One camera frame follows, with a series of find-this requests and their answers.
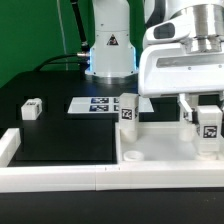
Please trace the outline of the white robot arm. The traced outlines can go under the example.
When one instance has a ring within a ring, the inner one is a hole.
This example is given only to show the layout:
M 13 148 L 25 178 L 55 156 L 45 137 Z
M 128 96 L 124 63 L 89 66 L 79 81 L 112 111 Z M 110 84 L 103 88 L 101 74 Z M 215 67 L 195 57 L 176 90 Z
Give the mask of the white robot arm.
M 129 39 L 127 0 L 92 0 L 95 43 L 86 77 L 138 78 L 143 97 L 176 96 L 185 119 L 195 95 L 224 94 L 224 0 L 143 0 L 146 31 L 140 57 Z

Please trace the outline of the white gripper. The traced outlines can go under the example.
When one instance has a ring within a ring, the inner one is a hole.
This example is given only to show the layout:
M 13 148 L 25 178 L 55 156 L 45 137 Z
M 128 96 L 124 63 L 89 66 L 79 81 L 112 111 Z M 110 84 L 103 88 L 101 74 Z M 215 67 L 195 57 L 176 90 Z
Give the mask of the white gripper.
M 142 97 L 178 95 L 180 120 L 193 122 L 198 97 L 219 92 L 224 114 L 224 53 L 187 54 L 180 43 L 152 45 L 140 58 L 138 92 Z

